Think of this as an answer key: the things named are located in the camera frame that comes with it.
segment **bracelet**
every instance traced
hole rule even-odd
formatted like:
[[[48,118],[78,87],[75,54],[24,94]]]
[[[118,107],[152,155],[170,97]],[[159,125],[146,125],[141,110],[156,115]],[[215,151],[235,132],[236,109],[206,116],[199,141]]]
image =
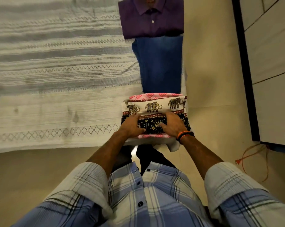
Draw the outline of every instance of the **bracelet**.
[[[183,132],[178,134],[176,140],[179,141],[180,144],[182,144],[180,142],[181,138],[184,137],[184,136],[187,136],[187,135],[194,136],[194,133],[192,131],[183,131]]]

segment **forearm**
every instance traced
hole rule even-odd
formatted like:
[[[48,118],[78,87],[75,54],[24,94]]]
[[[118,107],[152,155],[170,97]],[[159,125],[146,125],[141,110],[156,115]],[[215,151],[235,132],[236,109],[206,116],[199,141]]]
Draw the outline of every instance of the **forearm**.
[[[116,157],[127,138],[126,133],[122,131],[115,132],[111,138],[87,160],[87,162],[100,165],[105,170],[107,177],[109,177]]]
[[[182,137],[181,142],[194,161],[202,179],[205,179],[205,174],[210,167],[223,162],[220,157],[214,154],[193,136],[184,136]]]

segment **elephant print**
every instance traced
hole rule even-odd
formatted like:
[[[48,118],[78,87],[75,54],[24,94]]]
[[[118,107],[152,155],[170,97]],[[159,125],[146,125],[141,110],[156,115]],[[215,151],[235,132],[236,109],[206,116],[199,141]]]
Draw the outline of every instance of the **elephant print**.
[[[129,105],[128,103],[129,103],[128,101],[125,102],[125,104],[127,105],[127,108],[129,108],[130,114],[133,114],[135,112],[140,112],[140,108],[139,107],[137,107],[135,104],[134,105]]]
[[[158,112],[159,109],[162,109],[163,106],[162,105],[159,105],[157,102],[154,102],[154,103],[148,103],[146,106],[145,106],[145,109],[147,109],[147,112]]]
[[[182,102],[180,102],[180,98],[171,99],[168,103],[168,106],[170,106],[170,109],[176,109],[176,106],[177,108],[179,108],[179,104],[182,104],[182,103],[183,103],[183,100]]]

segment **plaid shirt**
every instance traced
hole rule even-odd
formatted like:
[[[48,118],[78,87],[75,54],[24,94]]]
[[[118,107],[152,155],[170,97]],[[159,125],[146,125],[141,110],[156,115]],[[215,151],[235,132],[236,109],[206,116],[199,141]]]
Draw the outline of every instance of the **plaid shirt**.
[[[285,226],[285,204],[231,163],[205,176],[211,217],[230,226]],[[153,163],[141,176],[135,163],[111,174],[78,165],[14,226],[213,226],[187,176]]]

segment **hand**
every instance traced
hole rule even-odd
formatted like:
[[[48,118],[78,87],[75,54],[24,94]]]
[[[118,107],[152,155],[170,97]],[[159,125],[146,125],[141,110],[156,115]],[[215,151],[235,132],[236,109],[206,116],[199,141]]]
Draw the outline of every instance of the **hand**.
[[[185,124],[179,118],[178,115],[176,115],[173,112],[166,112],[164,115],[167,117],[167,125],[164,123],[161,123],[160,126],[163,128],[163,131],[167,133],[168,135],[177,138],[178,134],[183,131],[188,131]]]
[[[146,131],[144,128],[139,128],[137,126],[138,118],[140,117],[140,114],[133,113],[128,118],[125,119],[125,121],[122,123],[122,125],[119,128],[119,132],[125,133],[127,138],[134,138]]]

